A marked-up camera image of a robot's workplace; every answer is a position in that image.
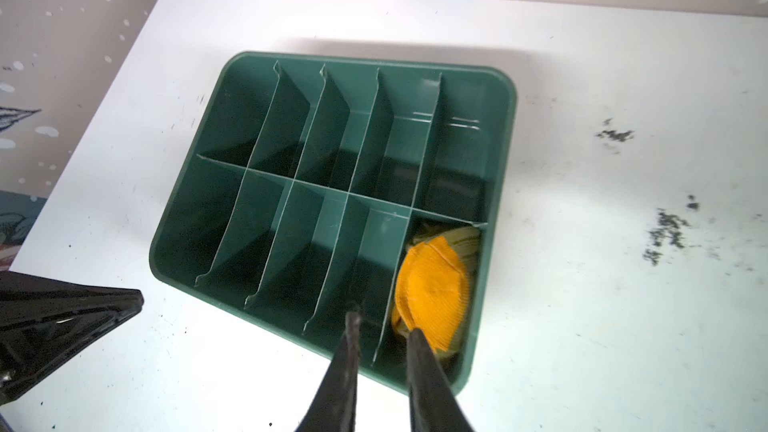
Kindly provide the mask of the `olive striped sock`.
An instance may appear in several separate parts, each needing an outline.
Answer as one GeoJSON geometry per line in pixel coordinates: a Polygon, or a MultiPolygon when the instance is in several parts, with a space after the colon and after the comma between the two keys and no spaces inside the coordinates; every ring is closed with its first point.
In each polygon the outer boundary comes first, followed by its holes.
{"type": "Polygon", "coordinates": [[[406,244],[390,323],[406,339],[419,329],[446,366],[464,341],[481,250],[481,230],[424,222],[406,244]]]}

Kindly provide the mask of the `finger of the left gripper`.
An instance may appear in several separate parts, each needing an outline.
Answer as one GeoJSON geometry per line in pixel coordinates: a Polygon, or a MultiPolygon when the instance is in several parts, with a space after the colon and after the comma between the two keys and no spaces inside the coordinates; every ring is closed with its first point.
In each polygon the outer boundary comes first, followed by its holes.
{"type": "Polygon", "coordinates": [[[13,402],[139,314],[139,290],[1,273],[1,403],[13,402]]]}

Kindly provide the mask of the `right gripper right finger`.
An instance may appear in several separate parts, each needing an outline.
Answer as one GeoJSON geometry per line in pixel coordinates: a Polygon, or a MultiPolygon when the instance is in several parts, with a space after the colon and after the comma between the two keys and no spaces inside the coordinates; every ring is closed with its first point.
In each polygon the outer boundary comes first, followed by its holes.
{"type": "Polygon", "coordinates": [[[407,374],[412,431],[472,431],[420,329],[407,338],[407,374]]]}

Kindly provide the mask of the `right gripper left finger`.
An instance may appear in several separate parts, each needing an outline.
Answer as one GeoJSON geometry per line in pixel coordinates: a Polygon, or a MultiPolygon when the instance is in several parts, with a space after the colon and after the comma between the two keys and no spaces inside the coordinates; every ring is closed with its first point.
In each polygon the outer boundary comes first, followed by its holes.
{"type": "Polygon", "coordinates": [[[355,430],[357,381],[361,359],[357,312],[348,312],[345,329],[330,365],[297,431],[355,430]]]}

